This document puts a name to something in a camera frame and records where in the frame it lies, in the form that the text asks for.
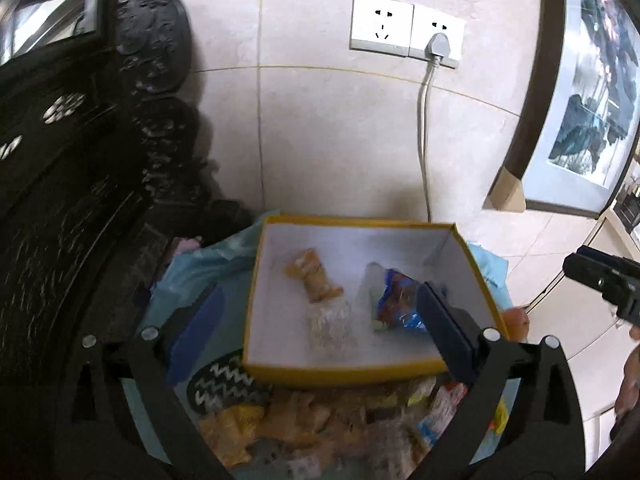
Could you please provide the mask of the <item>person's right hand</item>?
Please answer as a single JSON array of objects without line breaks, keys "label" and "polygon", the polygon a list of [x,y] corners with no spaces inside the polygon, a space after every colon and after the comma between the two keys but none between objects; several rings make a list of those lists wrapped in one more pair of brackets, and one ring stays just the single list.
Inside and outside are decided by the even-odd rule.
[{"label": "person's right hand", "polygon": [[629,353],[624,365],[623,381],[614,404],[616,419],[621,419],[628,412],[632,411],[639,400],[640,344],[639,329],[637,326],[631,327],[629,336],[637,345],[636,348]]}]

